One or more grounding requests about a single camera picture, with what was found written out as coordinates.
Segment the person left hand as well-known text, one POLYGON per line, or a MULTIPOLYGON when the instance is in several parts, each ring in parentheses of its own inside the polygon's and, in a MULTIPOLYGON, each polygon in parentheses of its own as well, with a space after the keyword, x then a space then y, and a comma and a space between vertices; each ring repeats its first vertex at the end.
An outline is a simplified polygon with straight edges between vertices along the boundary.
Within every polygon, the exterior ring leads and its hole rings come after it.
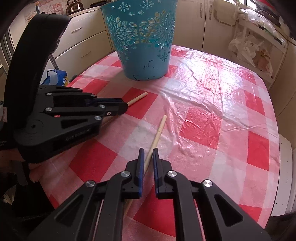
POLYGON ((17 149, 1 150, 1 174, 15 174, 21 185, 38 182, 40 175, 37 168, 41 164, 25 161, 17 149))

